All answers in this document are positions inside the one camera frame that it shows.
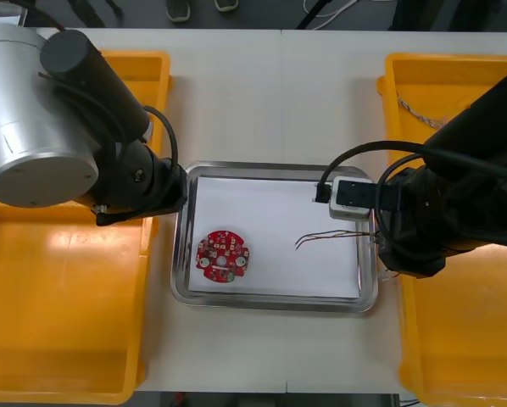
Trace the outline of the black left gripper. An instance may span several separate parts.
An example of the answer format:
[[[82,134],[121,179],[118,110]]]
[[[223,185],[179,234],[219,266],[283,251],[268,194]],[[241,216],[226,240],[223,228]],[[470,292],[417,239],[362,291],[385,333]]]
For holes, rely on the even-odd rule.
[[[146,169],[127,170],[118,176],[102,204],[106,213],[95,215],[97,226],[110,226],[128,220],[173,214],[187,200],[187,174],[170,159],[152,159]]]

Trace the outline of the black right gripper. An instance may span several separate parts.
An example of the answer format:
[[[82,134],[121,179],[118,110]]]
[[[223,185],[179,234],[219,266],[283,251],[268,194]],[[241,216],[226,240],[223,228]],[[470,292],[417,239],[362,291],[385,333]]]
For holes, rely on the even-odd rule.
[[[391,271],[414,278],[435,276],[446,265],[448,250],[422,236],[417,228],[380,233],[378,256]]]

